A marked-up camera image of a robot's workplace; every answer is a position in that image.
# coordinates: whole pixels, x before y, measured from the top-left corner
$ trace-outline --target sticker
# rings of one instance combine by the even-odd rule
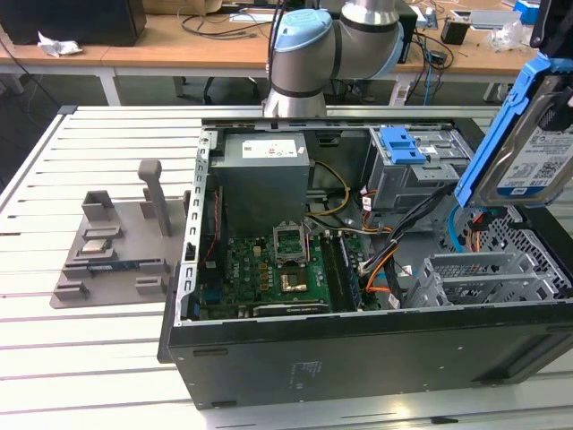
[[[498,183],[501,195],[537,194],[549,186],[573,157],[573,126],[564,132],[537,127]]]
[[[90,266],[89,269],[91,271],[112,271],[114,268],[113,266],[105,265],[105,266]]]
[[[311,386],[316,386],[313,382],[321,370],[321,361],[294,363],[290,368],[288,388],[290,390],[303,390]]]
[[[400,301],[394,297],[393,294],[390,293],[388,296],[388,303],[392,306],[392,309],[399,309],[400,308]]]
[[[398,276],[414,276],[414,273],[412,272],[412,266],[404,266]]]
[[[372,199],[370,197],[363,197],[362,207],[365,211],[370,212],[372,210]]]
[[[418,146],[418,150],[422,154],[434,154],[434,155],[438,154],[438,152],[433,146]]]
[[[283,159],[297,156],[293,140],[243,142],[244,159]]]

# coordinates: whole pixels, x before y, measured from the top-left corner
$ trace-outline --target gray power supply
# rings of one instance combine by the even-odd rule
[[[302,133],[237,133],[225,136],[225,155],[212,172],[226,190],[231,236],[264,236],[283,221],[300,224],[309,160]]]

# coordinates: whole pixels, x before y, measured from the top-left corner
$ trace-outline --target desk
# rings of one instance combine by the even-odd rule
[[[468,117],[491,107],[330,107],[335,116]],[[81,107],[57,116],[0,195],[0,428],[564,428],[573,422],[573,353],[520,385],[199,413],[174,365],[155,355],[163,304],[52,309],[89,190],[142,200],[140,159],[161,159],[167,198],[192,187],[201,119],[259,107]]]
[[[507,8],[499,0],[460,0],[460,3],[462,5],[455,6]],[[446,10],[452,5],[443,4]],[[202,30],[222,31],[244,25],[208,23]],[[262,30],[268,33],[269,26],[262,26]],[[77,56],[61,58],[47,56],[34,46],[13,47],[13,52],[31,73],[98,76],[109,105],[121,105],[116,77],[122,75],[264,78],[268,41],[256,29],[251,32],[257,37],[234,41],[205,39],[183,31],[175,16],[149,15],[146,29],[135,47],[84,47],[84,52]],[[426,32],[436,39],[440,37],[440,30]],[[487,34],[487,31],[470,30],[464,45],[450,46],[456,59],[444,73],[443,81],[512,83],[523,64],[535,56],[535,51],[528,47],[523,51],[495,53],[484,42]],[[405,89],[421,71],[422,64],[420,49],[411,46],[406,63],[399,64],[393,73],[383,78],[396,82],[392,104],[404,103]],[[20,72],[10,57],[0,51],[0,73]]]

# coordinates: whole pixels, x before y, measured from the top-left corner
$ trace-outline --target white table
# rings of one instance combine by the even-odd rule
[[[348,107],[336,114],[395,116],[402,109]],[[472,117],[483,128],[495,114],[487,107],[407,111]],[[162,304],[49,306],[87,191],[142,199],[139,160],[159,158],[166,197],[179,197],[191,186],[201,118],[258,113],[84,107],[56,117],[0,197],[0,429],[430,428],[436,416],[460,420],[447,426],[454,430],[573,426],[571,353],[515,386],[199,413],[175,366],[155,358]]]

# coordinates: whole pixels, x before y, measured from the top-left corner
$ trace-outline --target green circuit board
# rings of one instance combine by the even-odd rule
[[[326,280],[320,239],[309,237],[310,260],[277,262],[272,236],[231,238],[227,247],[226,280],[222,291],[213,299],[213,291],[201,292],[201,307],[207,318],[236,318],[239,306],[253,307],[264,304],[319,302],[330,307],[329,285]],[[346,238],[348,252],[354,264],[363,259],[360,238]],[[281,253],[300,251],[298,235],[280,236]],[[288,273],[298,275],[304,291],[284,291]]]

